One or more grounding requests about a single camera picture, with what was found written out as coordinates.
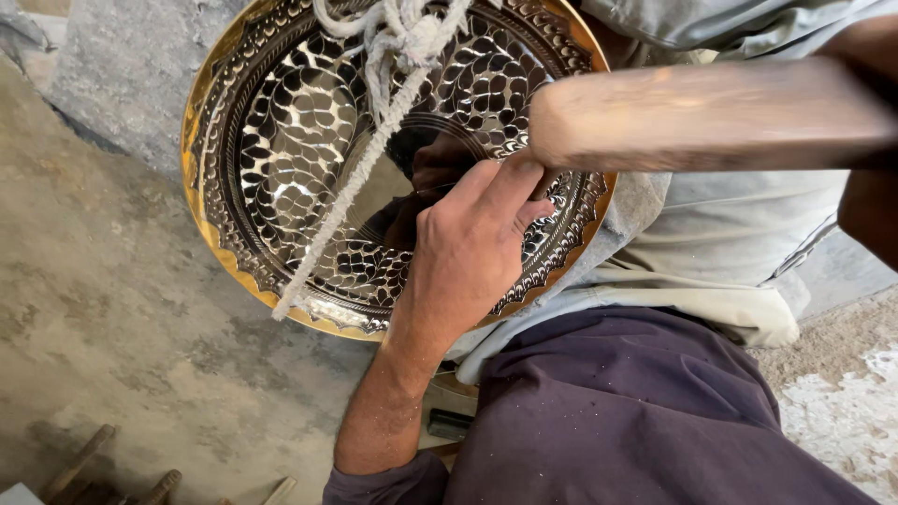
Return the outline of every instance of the forearm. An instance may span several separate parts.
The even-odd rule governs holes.
[[[334,448],[338,470],[376,474],[405,465],[415,456],[421,401],[445,353],[427,341],[407,338],[397,329],[377,351],[340,426]]]

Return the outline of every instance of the man's right hand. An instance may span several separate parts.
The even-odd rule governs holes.
[[[860,74],[882,77],[898,89],[898,16],[856,22],[817,54],[841,59]],[[898,111],[898,95],[885,98]],[[851,172],[839,205],[839,226],[898,270],[898,166]]]

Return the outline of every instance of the fingers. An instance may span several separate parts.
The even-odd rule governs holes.
[[[539,200],[546,198],[546,191],[548,191],[552,183],[559,178],[559,175],[561,175],[561,170],[546,168],[542,173],[540,181],[536,184],[536,187],[533,188],[533,192],[530,194],[530,199]]]
[[[527,201],[518,209],[513,229],[523,238],[524,231],[533,221],[541,217],[549,217],[554,212],[555,206],[547,199]]]
[[[542,177],[527,148],[510,155],[480,196],[481,209],[495,219],[510,222]]]
[[[443,199],[457,202],[477,201],[498,171],[499,163],[493,160],[483,160],[475,164]]]

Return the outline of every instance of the rope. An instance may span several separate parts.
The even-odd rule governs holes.
[[[349,176],[346,187],[337,199],[296,267],[294,276],[284,288],[284,295],[272,313],[278,321],[284,319],[290,306],[307,307],[305,281],[324,253],[328,241],[346,218],[358,192],[362,189],[377,159],[383,154],[387,140],[400,130],[400,121],[409,113],[418,98],[418,89],[433,68],[439,67],[437,57],[456,30],[468,32],[467,10],[472,0],[450,0],[443,20],[433,14],[423,14],[429,0],[381,0],[352,21],[336,21],[327,13],[325,0],[313,0],[318,22],[334,37],[346,38],[363,34],[363,44],[347,53],[351,56],[364,50],[365,80],[368,85],[371,112],[377,127],[365,148],[358,166]],[[502,0],[489,0],[496,8]],[[392,62],[406,74],[405,82],[391,98]]]

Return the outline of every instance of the wooden stick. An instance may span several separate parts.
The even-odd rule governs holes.
[[[62,492],[72,482],[72,479],[81,472],[84,465],[100,450],[100,447],[106,440],[109,440],[115,434],[115,428],[109,424],[104,424],[93,438],[90,439],[84,447],[75,455],[75,460],[67,466],[57,478],[53,480],[40,494],[40,500],[44,503],[50,503],[57,495]]]
[[[275,490],[271,492],[269,498],[265,500],[262,505],[275,505],[276,503],[280,502],[287,496],[287,494],[289,494],[293,490],[293,486],[295,485],[296,479],[289,476],[284,477],[284,480],[277,485]]]
[[[137,503],[137,505],[158,505],[162,503],[165,499],[165,495],[168,494],[168,491],[172,488],[172,486],[178,481],[180,481],[181,474],[177,470],[169,470],[168,474],[162,479],[159,479],[159,482],[156,486],[146,495],[146,498],[143,498],[141,501]]]

